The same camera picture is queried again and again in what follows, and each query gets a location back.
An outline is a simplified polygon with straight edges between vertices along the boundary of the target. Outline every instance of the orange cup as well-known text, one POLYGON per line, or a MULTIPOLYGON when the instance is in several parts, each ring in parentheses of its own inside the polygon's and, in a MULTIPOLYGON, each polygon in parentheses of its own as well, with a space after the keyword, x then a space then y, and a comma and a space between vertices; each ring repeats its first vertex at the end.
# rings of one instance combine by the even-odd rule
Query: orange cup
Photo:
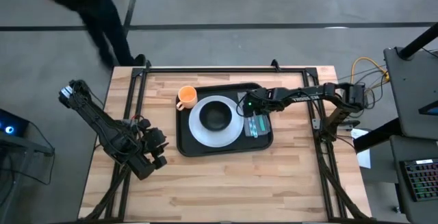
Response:
POLYGON ((184 86, 179 89, 178 98, 180 100, 177 104, 179 111, 182 111, 184 108, 193 108, 198 103, 198 95, 193 86, 184 86))

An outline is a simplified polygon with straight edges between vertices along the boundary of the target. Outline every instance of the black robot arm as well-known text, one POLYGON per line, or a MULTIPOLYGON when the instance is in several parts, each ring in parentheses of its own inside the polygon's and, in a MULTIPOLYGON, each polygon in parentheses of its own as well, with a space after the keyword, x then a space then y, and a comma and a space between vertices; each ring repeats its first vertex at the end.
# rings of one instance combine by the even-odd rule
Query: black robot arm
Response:
POLYGON ((166 164, 164 156, 160 156, 167 145, 162 131, 149 128, 151 124, 146 119, 134 124, 115 121, 92 101, 91 91, 84 81, 70 81, 61 89, 59 100, 76 111, 98 134, 106 154, 119 164, 127 164, 140 180, 166 164), (144 156, 145 153, 150 153, 154 161, 144 156))
POLYGON ((323 140, 335 141, 337 126, 341 124, 350 113, 355 113, 365 108, 365 86, 360 84, 333 84, 326 83, 319 86, 310 86, 289 90, 286 88, 258 88, 248 90, 243 100, 244 116, 253 114, 269 114, 273 111, 283 111, 292 103, 313 100, 327 100, 336 105, 336 110, 327 118, 321 117, 319 136, 323 140), (343 90, 343 95, 336 93, 343 90))

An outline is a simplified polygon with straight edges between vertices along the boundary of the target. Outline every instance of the white plate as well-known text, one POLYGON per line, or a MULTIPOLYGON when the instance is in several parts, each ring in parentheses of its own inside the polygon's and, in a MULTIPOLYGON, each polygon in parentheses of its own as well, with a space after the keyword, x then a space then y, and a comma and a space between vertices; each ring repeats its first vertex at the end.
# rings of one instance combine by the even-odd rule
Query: white plate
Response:
POLYGON ((193 107, 189 115, 189 128, 193 137, 195 137, 195 139, 197 139, 197 141, 201 144, 213 148, 220 148, 234 142, 242 133, 242 130, 244 128, 244 117, 239 116, 236 113, 236 107, 237 103, 235 101, 231 100, 228 97, 218 95, 205 97, 204 99, 200 100, 193 107), (199 119, 199 112, 205 104, 211 101, 221 101, 225 103, 231 110, 231 121, 229 125, 222 131, 213 132, 208 130, 203 126, 201 120, 199 119))

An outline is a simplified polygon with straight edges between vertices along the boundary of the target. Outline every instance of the blue light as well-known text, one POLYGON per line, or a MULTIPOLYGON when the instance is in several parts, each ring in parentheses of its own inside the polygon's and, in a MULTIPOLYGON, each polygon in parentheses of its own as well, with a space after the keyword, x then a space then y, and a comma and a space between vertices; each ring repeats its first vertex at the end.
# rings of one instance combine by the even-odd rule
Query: blue light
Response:
POLYGON ((14 128, 13 127, 7 127, 7 128, 5 128, 5 132, 7 134, 12 134, 14 132, 14 128))

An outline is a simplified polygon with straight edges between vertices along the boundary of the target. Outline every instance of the person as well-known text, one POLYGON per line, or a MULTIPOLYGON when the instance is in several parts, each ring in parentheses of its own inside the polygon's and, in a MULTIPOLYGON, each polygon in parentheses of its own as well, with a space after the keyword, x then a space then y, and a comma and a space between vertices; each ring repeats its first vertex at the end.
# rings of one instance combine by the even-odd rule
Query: person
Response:
POLYGON ((144 66, 145 57, 132 58, 125 31, 112 0, 53 0, 75 11, 81 17, 91 39, 99 49, 99 55, 107 67, 114 67, 113 56, 105 37, 112 45, 114 55, 121 66, 144 66))

